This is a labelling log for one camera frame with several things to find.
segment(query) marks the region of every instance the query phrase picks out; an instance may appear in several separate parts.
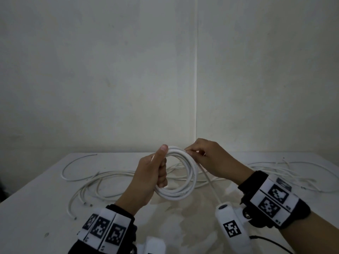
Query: black cable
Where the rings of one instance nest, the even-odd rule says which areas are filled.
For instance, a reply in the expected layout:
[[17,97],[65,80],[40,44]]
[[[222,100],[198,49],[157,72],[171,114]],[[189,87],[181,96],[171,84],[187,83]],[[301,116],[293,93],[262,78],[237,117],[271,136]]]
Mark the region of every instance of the black cable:
[[258,235],[251,235],[249,238],[250,238],[251,240],[252,240],[252,239],[263,239],[263,240],[269,241],[270,243],[273,243],[273,244],[279,246],[280,248],[284,249],[286,252],[288,252],[288,253],[290,253],[290,254],[293,254],[293,252],[290,252],[290,251],[289,251],[288,249],[286,249],[284,246],[282,246],[282,245],[280,245],[279,243],[276,243],[276,242],[274,242],[274,241],[272,241],[272,240],[270,240],[270,239],[267,239],[267,238],[265,238],[265,237],[261,237],[261,236],[258,236]]

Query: forearm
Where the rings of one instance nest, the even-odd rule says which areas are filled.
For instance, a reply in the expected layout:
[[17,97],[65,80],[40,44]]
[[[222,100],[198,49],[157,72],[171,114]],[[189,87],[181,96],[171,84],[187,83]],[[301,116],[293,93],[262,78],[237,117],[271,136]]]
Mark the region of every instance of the forearm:
[[280,232],[297,253],[339,252],[339,230],[313,212]]

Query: person's right hand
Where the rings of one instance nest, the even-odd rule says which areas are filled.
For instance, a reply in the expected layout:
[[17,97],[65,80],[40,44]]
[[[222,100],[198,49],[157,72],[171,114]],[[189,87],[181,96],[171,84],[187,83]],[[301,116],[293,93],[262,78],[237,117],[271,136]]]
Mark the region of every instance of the person's right hand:
[[212,175],[229,179],[237,185],[253,173],[252,169],[237,161],[214,141],[198,138],[185,151]]

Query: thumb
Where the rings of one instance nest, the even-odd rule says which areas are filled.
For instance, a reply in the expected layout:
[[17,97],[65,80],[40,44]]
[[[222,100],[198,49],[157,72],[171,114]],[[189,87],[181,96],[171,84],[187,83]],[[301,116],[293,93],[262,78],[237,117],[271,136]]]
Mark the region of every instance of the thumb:
[[158,169],[160,166],[160,163],[166,157],[167,152],[168,152],[168,146],[166,144],[161,145],[161,147],[154,154],[150,162],[151,166],[156,167]]
[[186,151],[186,152],[195,160],[195,162],[200,163],[203,167],[207,166],[207,157],[202,156],[196,151]]

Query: hand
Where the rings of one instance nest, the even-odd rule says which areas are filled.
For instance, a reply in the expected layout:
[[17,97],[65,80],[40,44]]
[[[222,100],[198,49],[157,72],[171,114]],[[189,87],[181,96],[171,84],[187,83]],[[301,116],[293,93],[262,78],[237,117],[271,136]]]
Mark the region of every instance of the hand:
[[162,145],[155,154],[140,159],[132,182],[115,204],[133,216],[145,206],[153,196],[155,185],[167,185],[166,159],[167,145]]
[[253,173],[252,169],[237,161],[214,141],[198,138],[185,150],[212,175],[229,179],[238,185]]

